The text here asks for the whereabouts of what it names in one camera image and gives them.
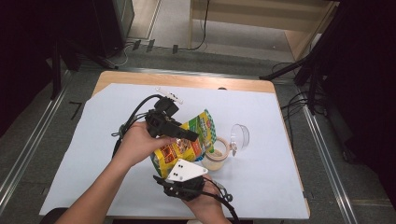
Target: metal rail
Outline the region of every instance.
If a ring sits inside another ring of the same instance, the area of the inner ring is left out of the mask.
[[[311,129],[311,132],[314,136],[315,143],[317,144],[319,155],[322,159],[327,177],[329,177],[335,200],[340,207],[344,221],[348,224],[357,224],[358,220],[356,219],[355,213],[353,212],[351,202],[347,196],[347,192],[343,186],[340,176],[338,175],[335,165],[332,162],[332,156],[330,155],[326,141],[320,131],[317,118],[311,114],[306,105],[304,106],[304,114],[306,120],[308,121],[309,128]]]
[[[72,74],[69,71],[66,71],[64,74],[64,87],[62,88],[58,96],[54,100],[49,102],[49,105],[47,106],[44,114],[35,126],[35,129],[33,130],[28,141],[26,142],[26,145],[21,151],[20,156],[17,158],[16,162],[11,168],[11,171],[6,177],[6,180],[0,187],[0,216],[6,208],[6,205],[11,198],[15,188],[20,182],[21,177],[23,176],[23,173],[29,164],[29,161],[33,158],[33,155],[35,154],[35,150],[37,149],[41,138],[49,127],[54,114],[56,113],[60,103],[62,102],[62,99],[64,98],[64,93],[66,92],[71,79]]]

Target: person's right hand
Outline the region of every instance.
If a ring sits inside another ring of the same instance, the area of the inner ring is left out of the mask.
[[[207,179],[212,179],[209,175],[204,175]],[[219,195],[219,190],[209,181],[205,182],[203,191]],[[207,196],[200,195],[196,199],[189,202],[183,201],[190,210],[194,213],[195,217],[204,224],[221,224],[221,223],[231,223],[222,211],[221,203],[216,199]]]
[[[132,166],[147,158],[155,149],[175,142],[175,138],[162,136],[153,138],[149,135],[146,122],[135,122],[124,135],[120,148],[113,160],[118,165]]]

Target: food package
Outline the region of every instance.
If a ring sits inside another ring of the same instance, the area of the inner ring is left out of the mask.
[[[162,178],[168,177],[178,159],[200,161],[206,151],[214,150],[216,129],[207,110],[180,127],[198,133],[199,136],[195,142],[177,139],[175,143],[158,148],[151,154],[151,161]]]

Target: white sheet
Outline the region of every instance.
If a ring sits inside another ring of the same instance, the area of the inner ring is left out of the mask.
[[[143,99],[157,93],[155,87],[111,84],[87,102],[40,215],[55,207],[70,206],[91,185],[111,159],[118,139],[111,134]],[[184,100],[174,115],[179,122],[207,108],[217,136],[229,139],[235,123],[248,127],[247,149],[230,156],[219,171],[209,172],[233,195],[231,204],[240,218],[309,218],[275,94],[162,88]],[[147,112],[155,102],[148,101],[139,112]],[[153,175],[157,173],[149,159],[131,169],[107,215],[193,217],[181,200],[163,193]],[[226,208],[224,211],[231,217]]]

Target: plastic container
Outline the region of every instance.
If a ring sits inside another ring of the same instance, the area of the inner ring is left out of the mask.
[[[233,156],[235,156],[237,151],[244,150],[248,146],[248,142],[248,128],[241,124],[235,124],[231,130],[230,143],[221,137],[217,137],[214,151],[207,151],[201,163],[206,169],[217,171],[223,166],[230,151],[232,151]]]

